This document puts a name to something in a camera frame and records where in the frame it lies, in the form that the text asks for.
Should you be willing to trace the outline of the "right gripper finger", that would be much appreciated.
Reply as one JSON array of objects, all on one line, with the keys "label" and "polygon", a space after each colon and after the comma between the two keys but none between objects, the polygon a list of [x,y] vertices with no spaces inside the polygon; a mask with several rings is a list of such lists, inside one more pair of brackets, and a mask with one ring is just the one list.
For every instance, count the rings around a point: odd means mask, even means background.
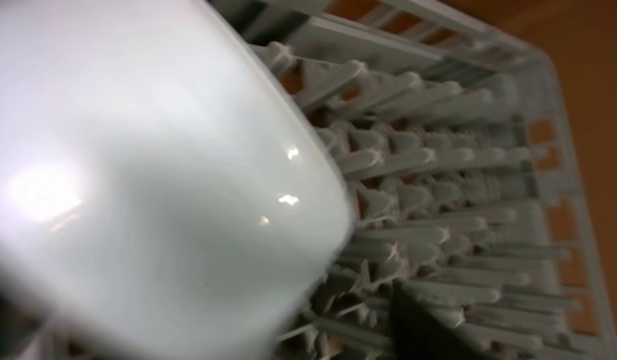
[{"label": "right gripper finger", "polygon": [[397,360],[491,360],[435,318],[403,281],[392,283],[389,299],[389,323]]}]

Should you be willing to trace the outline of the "small light blue bowl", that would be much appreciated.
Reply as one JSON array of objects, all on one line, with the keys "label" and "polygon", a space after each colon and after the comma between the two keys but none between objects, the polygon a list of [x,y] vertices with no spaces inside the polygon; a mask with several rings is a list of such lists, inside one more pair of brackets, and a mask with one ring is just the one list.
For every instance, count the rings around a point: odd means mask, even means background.
[{"label": "small light blue bowl", "polygon": [[265,359],[343,179],[206,2],[0,1],[0,289],[121,359]]}]

